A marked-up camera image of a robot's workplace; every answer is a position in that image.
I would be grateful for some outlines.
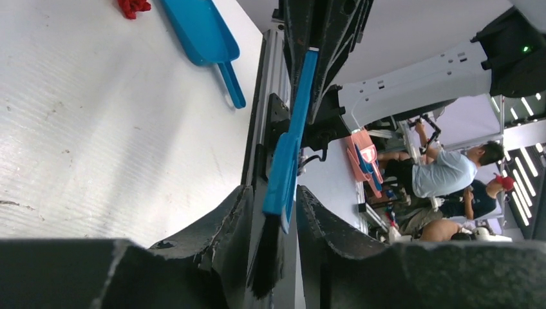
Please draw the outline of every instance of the light blue t-shirt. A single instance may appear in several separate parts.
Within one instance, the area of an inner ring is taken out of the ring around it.
[[[420,198],[442,196],[468,187],[478,168],[457,151],[440,151],[432,164],[414,165],[413,192]]]

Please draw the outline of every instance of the white ceiling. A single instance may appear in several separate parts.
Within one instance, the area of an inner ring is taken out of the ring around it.
[[[278,0],[238,0],[262,31]],[[334,83],[370,79],[422,61],[472,38],[511,7],[508,0],[375,0],[364,38]]]

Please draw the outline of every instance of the blue object in tray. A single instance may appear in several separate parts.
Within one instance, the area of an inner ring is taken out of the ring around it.
[[[235,108],[247,103],[231,61],[239,46],[212,0],[162,0],[176,36],[196,66],[217,64]]]
[[[372,179],[373,179],[373,184],[375,185],[375,188],[378,191],[381,191],[382,190],[382,185],[379,182],[379,179],[377,178],[377,175],[373,171],[373,166],[370,163],[367,163],[367,162],[364,161],[364,158],[362,157],[362,154],[360,153],[360,149],[358,148],[357,144],[355,144],[355,149],[357,151],[357,156],[358,156],[358,159],[359,159],[360,170],[365,174],[371,174]]]

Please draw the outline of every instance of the black cable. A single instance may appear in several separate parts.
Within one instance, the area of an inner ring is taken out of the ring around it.
[[[322,139],[322,142],[323,142],[323,147],[322,147],[322,155],[319,156],[318,154],[314,155],[314,156],[310,156],[309,158],[303,160],[303,162],[301,162],[298,167],[297,167],[297,174],[298,176],[301,174],[301,171],[303,169],[303,167],[305,165],[307,165],[309,162],[313,161],[313,160],[319,160],[320,162],[324,162],[326,161],[326,157],[328,156],[328,143],[330,142],[330,135],[324,135],[323,136],[323,139]]]

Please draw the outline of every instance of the white corrugated plastic board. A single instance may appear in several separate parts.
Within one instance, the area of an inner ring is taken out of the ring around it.
[[[0,1],[0,237],[131,238],[194,222],[241,180],[262,36],[215,0],[241,48],[235,110],[158,1]]]

